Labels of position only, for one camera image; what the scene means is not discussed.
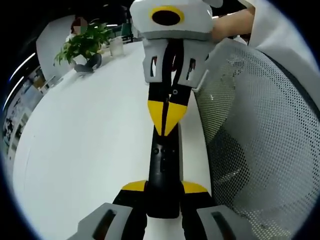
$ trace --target potted plant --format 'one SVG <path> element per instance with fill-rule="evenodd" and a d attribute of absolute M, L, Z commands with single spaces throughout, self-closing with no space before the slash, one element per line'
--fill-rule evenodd
<path fill-rule="evenodd" d="M 102 44 L 109 44 L 110 29 L 106 24 L 88 25 L 85 33 L 78 34 L 66 42 L 54 60 L 61 64 L 66 60 L 69 64 L 77 56 L 83 56 L 87 61 L 101 49 Z"/>

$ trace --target yellow ring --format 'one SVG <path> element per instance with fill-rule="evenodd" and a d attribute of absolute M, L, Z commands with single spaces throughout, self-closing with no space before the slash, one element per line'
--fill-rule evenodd
<path fill-rule="evenodd" d="M 175 6 L 158 6 L 152 9 L 149 13 L 149 17 L 151 18 L 152 21 L 153 21 L 153 18 L 152 18 L 153 15 L 159 11 L 170 11 L 175 14 L 178 14 L 178 16 L 180 17 L 180 21 L 177 24 L 180 24 L 185 20 L 185 14 L 179 8 Z"/>

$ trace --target person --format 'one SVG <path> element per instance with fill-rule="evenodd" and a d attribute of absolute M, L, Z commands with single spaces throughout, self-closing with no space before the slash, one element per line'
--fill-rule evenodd
<path fill-rule="evenodd" d="M 76 35 L 83 34 L 88 28 L 88 23 L 83 17 L 77 17 L 71 24 L 70 34 L 66 37 L 65 42 L 69 42 Z"/>
<path fill-rule="evenodd" d="M 250 47 L 277 61 L 297 79 L 304 78 L 304 67 L 320 78 L 311 50 L 290 20 L 267 0 L 238 1 L 246 9 L 214 19 L 211 34 L 216 43 L 230 36 L 251 34 Z"/>

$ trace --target white table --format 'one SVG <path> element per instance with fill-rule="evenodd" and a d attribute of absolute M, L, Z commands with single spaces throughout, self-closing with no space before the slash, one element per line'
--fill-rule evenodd
<path fill-rule="evenodd" d="M 40 101 L 14 161 L 13 187 L 44 240 L 65 240 L 78 222 L 129 182 L 147 180 L 153 122 L 147 108 L 141 42 L 95 73 L 74 70 Z M 181 121 L 183 176 L 210 191 L 204 134 L 194 95 Z M 184 239 L 181 218 L 148 219 L 144 239 Z"/>

